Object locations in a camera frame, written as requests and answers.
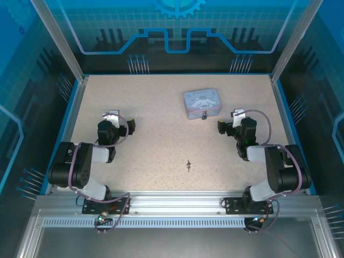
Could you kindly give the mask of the cartoon print tin box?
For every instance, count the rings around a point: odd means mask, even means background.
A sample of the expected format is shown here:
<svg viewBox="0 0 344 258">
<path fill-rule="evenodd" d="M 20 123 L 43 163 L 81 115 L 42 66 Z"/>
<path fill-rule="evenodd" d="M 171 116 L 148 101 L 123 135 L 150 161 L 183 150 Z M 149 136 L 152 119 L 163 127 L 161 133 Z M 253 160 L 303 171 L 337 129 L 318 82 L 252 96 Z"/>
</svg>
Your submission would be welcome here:
<svg viewBox="0 0 344 258">
<path fill-rule="evenodd" d="M 207 118 L 217 116 L 221 109 L 221 101 L 214 88 L 185 92 L 184 105 L 190 120 L 201 119 L 204 111 L 207 111 Z"/>
</svg>

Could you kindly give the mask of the blue printed acrylic panel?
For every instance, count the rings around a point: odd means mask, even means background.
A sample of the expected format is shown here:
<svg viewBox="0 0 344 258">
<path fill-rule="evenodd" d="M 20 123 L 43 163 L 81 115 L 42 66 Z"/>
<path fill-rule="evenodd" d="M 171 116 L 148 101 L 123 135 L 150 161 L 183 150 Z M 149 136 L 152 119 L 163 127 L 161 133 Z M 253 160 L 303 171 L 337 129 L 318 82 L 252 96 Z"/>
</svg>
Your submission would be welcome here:
<svg viewBox="0 0 344 258">
<path fill-rule="evenodd" d="M 271 73 L 309 0 L 45 0 L 86 74 Z"/>
<path fill-rule="evenodd" d="M 46 185 L 78 79 L 43 21 L 55 0 L 0 0 L 0 205 Z"/>
<path fill-rule="evenodd" d="M 310 192 L 344 206 L 344 0 L 322 0 L 279 77 Z"/>
</svg>

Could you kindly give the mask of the aluminium side rail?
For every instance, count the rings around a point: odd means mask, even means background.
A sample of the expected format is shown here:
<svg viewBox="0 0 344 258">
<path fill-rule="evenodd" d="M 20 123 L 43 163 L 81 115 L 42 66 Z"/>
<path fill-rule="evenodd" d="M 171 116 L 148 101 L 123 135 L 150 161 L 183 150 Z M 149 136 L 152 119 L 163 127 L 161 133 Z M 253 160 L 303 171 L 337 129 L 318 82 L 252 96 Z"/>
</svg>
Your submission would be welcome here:
<svg viewBox="0 0 344 258">
<path fill-rule="evenodd" d="M 279 114 L 281 116 L 281 120 L 282 120 L 282 124 L 284 127 L 287 141 L 289 144 L 296 144 L 300 148 L 301 154 L 305 160 L 306 167 L 308 169 L 309 167 L 306 162 L 306 158 L 304 156 L 304 152 L 300 143 L 300 139 L 296 130 L 295 123 L 291 115 L 289 104 L 287 102 L 282 84 L 280 80 L 278 79 L 276 82 L 271 82 L 271 86 L 275 95 L 276 103 L 278 106 Z"/>
<path fill-rule="evenodd" d="M 78 112 L 80 110 L 82 98 L 84 95 L 84 91 L 88 82 L 89 75 L 85 75 L 85 78 L 83 82 L 79 82 L 76 80 L 72 93 L 70 95 L 66 111 L 63 116 L 62 124 L 59 130 L 58 137 L 56 139 L 52 156 L 48 164 L 47 173 L 44 178 L 40 195 L 49 195 L 52 189 L 52 185 L 48 182 L 48 171 L 51 168 L 51 165 L 53 164 L 54 157 L 56 155 L 56 152 L 58 150 L 59 144 L 62 141 L 70 141 L 71 136 L 73 135 L 76 119 L 78 116 Z"/>
</svg>

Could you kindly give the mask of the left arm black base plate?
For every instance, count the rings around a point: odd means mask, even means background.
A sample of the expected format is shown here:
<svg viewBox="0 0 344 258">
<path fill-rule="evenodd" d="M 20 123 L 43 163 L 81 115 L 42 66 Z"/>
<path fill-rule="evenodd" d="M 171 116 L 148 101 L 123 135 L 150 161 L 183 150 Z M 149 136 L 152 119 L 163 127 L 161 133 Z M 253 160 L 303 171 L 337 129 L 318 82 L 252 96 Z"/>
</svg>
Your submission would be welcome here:
<svg viewBox="0 0 344 258">
<path fill-rule="evenodd" d="M 93 202 L 90 200 L 84 200 L 83 206 L 82 206 L 82 214 L 94 214 L 94 215 L 100 215 L 102 212 L 107 212 L 108 214 L 117 214 L 119 215 L 124 209 L 123 214 L 129 214 L 130 209 L 130 200 L 126 205 L 126 197 L 122 198 L 116 202 L 113 203 L 98 203 Z"/>
</svg>

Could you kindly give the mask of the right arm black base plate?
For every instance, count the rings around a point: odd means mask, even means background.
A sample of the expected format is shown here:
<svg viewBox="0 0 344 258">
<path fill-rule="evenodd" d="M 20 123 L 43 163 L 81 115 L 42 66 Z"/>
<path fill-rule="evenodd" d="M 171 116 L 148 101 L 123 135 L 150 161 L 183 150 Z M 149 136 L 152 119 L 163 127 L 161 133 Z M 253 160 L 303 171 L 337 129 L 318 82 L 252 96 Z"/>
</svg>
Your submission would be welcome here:
<svg viewBox="0 0 344 258">
<path fill-rule="evenodd" d="M 274 210 L 271 204 L 266 201 L 254 202 L 244 200 L 242 197 L 226 197 L 221 201 L 221 206 L 225 209 L 226 214 L 273 214 Z"/>
</svg>

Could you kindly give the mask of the aluminium cross rail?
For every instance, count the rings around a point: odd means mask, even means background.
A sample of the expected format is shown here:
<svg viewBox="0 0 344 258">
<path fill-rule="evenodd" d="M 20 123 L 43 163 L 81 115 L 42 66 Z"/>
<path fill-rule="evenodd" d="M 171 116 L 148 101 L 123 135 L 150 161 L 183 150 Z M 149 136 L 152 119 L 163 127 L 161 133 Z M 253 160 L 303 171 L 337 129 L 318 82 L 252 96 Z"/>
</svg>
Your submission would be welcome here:
<svg viewBox="0 0 344 258">
<path fill-rule="evenodd" d="M 131 217 L 224 217 L 221 200 L 241 197 L 241 191 L 132 191 Z M 81 216 L 73 192 L 53 192 L 36 198 L 32 215 L 47 217 Z M 323 214 L 320 198 L 297 193 L 278 198 L 281 217 L 315 217 Z"/>
</svg>

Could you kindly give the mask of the aluminium frame post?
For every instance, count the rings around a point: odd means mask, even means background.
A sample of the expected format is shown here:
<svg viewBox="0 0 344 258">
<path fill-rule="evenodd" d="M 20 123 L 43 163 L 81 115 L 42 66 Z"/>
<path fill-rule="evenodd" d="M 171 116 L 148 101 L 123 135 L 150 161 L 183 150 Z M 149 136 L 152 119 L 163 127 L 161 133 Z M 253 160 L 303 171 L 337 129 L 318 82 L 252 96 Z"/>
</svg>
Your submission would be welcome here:
<svg viewBox="0 0 344 258">
<path fill-rule="evenodd" d="M 295 52 L 298 44 L 303 38 L 306 30 L 318 12 L 323 0 L 310 0 L 305 8 L 299 22 L 297 23 L 289 41 L 286 44 L 281 56 L 279 57 L 273 72 L 271 73 L 270 80 L 272 84 L 276 84 L 284 68 L 290 61 L 293 53 Z"/>
<path fill-rule="evenodd" d="M 58 23 L 44 0 L 30 0 L 75 78 L 83 83 L 85 75 L 68 45 Z"/>
</svg>

